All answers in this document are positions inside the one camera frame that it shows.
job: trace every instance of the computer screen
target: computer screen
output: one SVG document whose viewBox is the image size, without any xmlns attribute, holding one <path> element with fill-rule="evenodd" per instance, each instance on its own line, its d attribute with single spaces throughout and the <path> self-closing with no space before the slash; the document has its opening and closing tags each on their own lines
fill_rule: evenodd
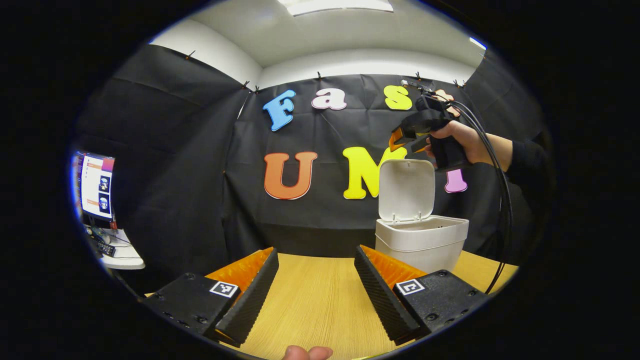
<svg viewBox="0 0 640 360">
<path fill-rule="evenodd" d="M 114 220 L 111 188 L 115 159 L 92 152 L 75 153 L 72 171 L 75 173 L 76 214 L 81 212 L 102 220 Z"/>
</svg>

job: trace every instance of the ceiling light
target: ceiling light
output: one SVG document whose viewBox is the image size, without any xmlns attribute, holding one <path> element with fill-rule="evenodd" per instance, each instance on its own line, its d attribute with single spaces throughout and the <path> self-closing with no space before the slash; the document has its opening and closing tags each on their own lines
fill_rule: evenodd
<svg viewBox="0 0 640 360">
<path fill-rule="evenodd" d="M 479 47 L 482 47 L 482 50 L 486 50 L 486 46 L 484 46 L 483 44 L 480 44 L 480 42 L 478 40 L 476 40 L 474 38 L 469 38 L 469 41 L 471 41 L 475 45 L 478 45 Z"/>
<path fill-rule="evenodd" d="M 293 16 L 334 9 L 369 9 L 393 12 L 387 0 L 278 0 Z"/>
</svg>

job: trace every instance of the black sleeve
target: black sleeve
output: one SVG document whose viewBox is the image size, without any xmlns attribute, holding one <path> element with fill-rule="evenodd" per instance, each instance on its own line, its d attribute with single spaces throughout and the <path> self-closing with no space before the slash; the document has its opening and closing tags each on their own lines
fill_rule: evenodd
<svg viewBox="0 0 640 360">
<path fill-rule="evenodd" d="M 535 142 L 513 141 L 511 166 L 505 173 L 509 181 L 522 189 L 522 195 L 534 216 L 540 217 L 551 203 L 552 180 L 549 157 Z"/>
</svg>

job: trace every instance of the wooden table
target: wooden table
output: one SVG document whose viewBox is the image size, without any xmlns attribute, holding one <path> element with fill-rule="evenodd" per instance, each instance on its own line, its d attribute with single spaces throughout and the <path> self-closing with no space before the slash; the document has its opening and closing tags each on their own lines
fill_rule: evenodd
<svg viewBox="0 0 640 360">
<path fill-rule="evenodd" d="M 398 348 L 387 337 L 353 258 L 278 254 L 278 260 L 278 273 L 240 351 L 279 360 L 288 345 L 307 349 L 327 346 L 333 349 L 331 360 L 348 360 Z M 453 273 L 484 291 L 497 265 L 496 261 L 463 251 Z M 516 269 L 506 265 L 494 291 Z"/>
</svg>

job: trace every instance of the pink letter i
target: pink letter i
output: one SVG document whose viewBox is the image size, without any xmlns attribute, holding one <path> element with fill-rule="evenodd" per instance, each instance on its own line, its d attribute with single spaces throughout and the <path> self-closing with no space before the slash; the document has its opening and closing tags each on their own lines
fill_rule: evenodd
<svg viewBox="0 0 640 360">
<path fill-rule="evenodd" d="M 467 183 L 462 179 L 462 170 L 447 171 L 447 184 L 444 186 L 444 191 L 448 193 L 459 193 L 466 189 Z"/>
</svg>

